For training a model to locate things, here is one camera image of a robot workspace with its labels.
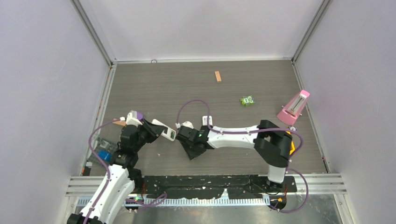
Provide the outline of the large white remote control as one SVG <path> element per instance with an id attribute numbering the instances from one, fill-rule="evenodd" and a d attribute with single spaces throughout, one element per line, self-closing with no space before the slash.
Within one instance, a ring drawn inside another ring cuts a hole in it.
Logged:
<path id="1" fill-rule="evenodd" d="M 166 138 L 166 139 L 168 139 L 168 140 L 170 140 L 170 141 L 174 141 L 174 140 L 175 140 L 175 137 L 176 137 L 176 134 L 177 134 L 177 133 L 176 133 L 176 131 L 175 131 L 174 129 L 170 128 L 169 126 L 165 125 L 164 123 L 160 122 L 160 121 L 157 120 L 157 119 L 153 119 L 153 120 L 151 121 L 151 123 L 154 124 L 154 125 L 164 126 L 165 129 L 163 130 L 163 132 L 161 133 L 161 135 L 162 135 L 164 138 Z"/>

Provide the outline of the small white remote control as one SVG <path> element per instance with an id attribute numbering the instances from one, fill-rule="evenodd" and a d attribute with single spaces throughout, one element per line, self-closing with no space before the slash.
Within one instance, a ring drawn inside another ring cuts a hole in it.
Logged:
<path id="1" fill-rule="evenodd" d="M 212 120 L 212 116 L 203 116 L 202 117 L 202 126 L 210 126 L 213 127 L 213 120 Z"/>

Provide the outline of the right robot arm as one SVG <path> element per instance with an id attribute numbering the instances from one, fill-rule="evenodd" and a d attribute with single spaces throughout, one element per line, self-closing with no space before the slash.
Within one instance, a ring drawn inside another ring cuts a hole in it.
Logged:
<path id="1" fill-rule="evenodd" d="M 279 191 L 285 186 L 285 174 L 289 165 L 292 136 L 287 129 L 276 126 L 269 120 L 242 128 L 201 126 L 194 129 L 180 126 L 176 140 L 183 146 L 190 160 L 206 150 L 235 147 L 255 150 L 268 164 L 267 187 Z"/>

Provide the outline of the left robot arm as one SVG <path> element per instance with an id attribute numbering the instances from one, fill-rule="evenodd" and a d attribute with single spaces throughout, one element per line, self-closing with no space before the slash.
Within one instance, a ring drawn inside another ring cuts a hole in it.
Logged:
<path id="1" fill-rule="evenodd" d="M 120 133 L 118 149 L 106 165 L 106 175 L 88 204 L 78 214 L 70 214 L 68 224 L 111 224 L 130 193 L 143 187 L 141 171 L 135 168 L 138 152 L 154 142 L 167 127 L 146 120 L 126 124 Z"/>

